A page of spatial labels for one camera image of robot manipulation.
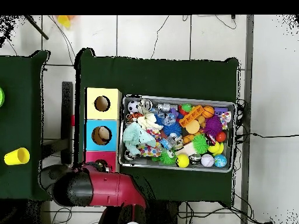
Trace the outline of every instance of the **pink box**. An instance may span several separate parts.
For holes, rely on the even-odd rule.
[[[96,160],[105,160],[111,167],[112,173],[119,173],[116,151],[86,151],[85,162],[95,162]]]

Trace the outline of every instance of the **yellow ball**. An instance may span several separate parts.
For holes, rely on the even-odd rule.
[[[189,157],[185,154],[180,154],[176,157],[176,164],[179,167],[188,167],[189,165]]]

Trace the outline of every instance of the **white ball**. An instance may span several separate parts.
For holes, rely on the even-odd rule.
[[[209,154],[205,154],[201,157],[201,164],[204,167],[211,167],[214,164],[214,158]]]
[[[128,111],[131,113],[137,113],[138,112],[138,101],[132,100],[128,103]]]

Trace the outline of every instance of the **yellow cup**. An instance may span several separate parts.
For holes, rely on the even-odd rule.
[[[25,148],[19,148],[4,156],[4,162],[7,165],[26,164],[30,159],[30,153]]]

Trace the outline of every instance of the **circular hole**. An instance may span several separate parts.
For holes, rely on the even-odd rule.
[[[106,145],[112,138],[111,130],[106,126],[98,126],[93,129],[91,138],[95,144]]]
[[[108,111],[110,108],[110,100],[106,96],[99,96],[95,100],[95,108],[97,111]]]

